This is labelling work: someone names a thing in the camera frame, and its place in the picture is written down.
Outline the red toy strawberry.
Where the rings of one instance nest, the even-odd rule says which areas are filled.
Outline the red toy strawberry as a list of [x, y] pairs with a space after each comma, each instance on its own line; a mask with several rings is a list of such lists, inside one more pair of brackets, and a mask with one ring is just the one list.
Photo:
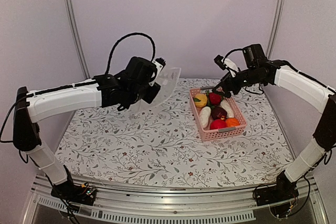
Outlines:
[[209, 93], [208, 99], [211, 105], [219, 105], [222, 101], [222, 97], [216, 93]]

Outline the dark red toy fruit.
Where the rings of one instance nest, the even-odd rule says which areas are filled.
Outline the dark red toy fruit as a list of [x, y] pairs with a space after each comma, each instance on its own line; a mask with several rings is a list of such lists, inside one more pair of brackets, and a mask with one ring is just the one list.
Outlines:
[[211, 111], [211, 116], [213, 120], [216, 120], [216, 119], [226, 120], [227, 118], [226, 115], [227, 115], [227, 112], [220, 106], [214, 107]]

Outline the red toy tomato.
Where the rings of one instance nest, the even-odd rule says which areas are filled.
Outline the red toy tomato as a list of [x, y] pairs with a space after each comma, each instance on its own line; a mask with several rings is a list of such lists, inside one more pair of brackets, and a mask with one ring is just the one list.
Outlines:
[[225, 120], [216, 119], [210, 124], [209, 129], [218, 130], [218, 129], [224, 129], [226, 127], [227, 127], [227, 123], [225, 122]]

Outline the clear zip top bag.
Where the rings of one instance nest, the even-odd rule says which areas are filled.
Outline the clear zip top bag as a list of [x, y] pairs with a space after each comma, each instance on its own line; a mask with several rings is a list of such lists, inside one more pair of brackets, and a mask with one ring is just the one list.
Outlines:
[[174, 67], [162, 70], [156, 80], [156, 83], [161, 86], [161, 89], [152, 103], [148, 104], [145, 101], [140, 100], [130, 106], [129, 112], [131, 114], [138, 114], [140, 112], [145, 112], [151, 109], [157, 109], [172, 95], [177, 85], [177, 81], [179, 80], [180, 74], [181, 68]]

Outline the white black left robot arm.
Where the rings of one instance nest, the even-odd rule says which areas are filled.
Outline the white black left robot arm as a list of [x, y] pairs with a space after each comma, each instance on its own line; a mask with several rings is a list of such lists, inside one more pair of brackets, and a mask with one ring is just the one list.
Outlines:
[[57, 185], [58, 192], [67, 200], [78, 195], [78, 188], [70, 182], [70, 175], [50, 148], [39, 136], [38, 122], [75, 110], [117, 106], [118, 111], [141, 100], [150, 104], [160, 85], [157, 78], [165, 67], [162, 58], [149, 61], [132, 57], [127, 67], [115, 76], [102, 74], [81, 83], [69, 84], [41, 91], [17, 92], [14, 110], [13, 144], [26, 153]]

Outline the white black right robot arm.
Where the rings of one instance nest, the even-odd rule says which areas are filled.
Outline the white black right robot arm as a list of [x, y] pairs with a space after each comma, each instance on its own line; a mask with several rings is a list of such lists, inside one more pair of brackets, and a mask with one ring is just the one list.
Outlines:
[[266, 57], [247, 60], [247, 69], [237, 71], [235, 64], [223, 56], [216, 56], [214, 62], [223, 70], [229, 72], [213, 88], [227, 98], [237, 94], [241, 88], [253, 84], [275, 85], [284, 88], [311, 104], [319, 113], [320, 121], [307, 147], [299, 156], [277, 176], [277, 185], [271, 190], [271, 196], [276, 201], [284, 200], [291, 194], [292, 184], [332, 150], [335, 145], [335, 92], [314, 80], [304, 76], [285, 60], [269, 60]]

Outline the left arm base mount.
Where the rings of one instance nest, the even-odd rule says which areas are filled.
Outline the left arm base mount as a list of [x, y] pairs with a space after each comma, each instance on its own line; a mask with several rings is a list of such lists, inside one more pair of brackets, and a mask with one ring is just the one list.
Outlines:
[[51, 195], [67, 202], [74, 202], [82, 205], [93, 206], [97, 188], [88, 183], [76, 185], [72, 181], [66, 181], [60, 185], [52, 185]]

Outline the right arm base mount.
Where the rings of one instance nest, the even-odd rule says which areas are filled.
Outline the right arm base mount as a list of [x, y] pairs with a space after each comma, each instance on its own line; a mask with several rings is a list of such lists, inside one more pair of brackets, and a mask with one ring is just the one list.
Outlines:
[[257, 206], [270, 205], [290, 199], [297, 199], [298, 196], [299, 193], [296, 187], [290, 189], [289, 191], [283, 191], [278, 189], [276, 185], [260, 184], [253, 190], [253, 199], [255, 200]]

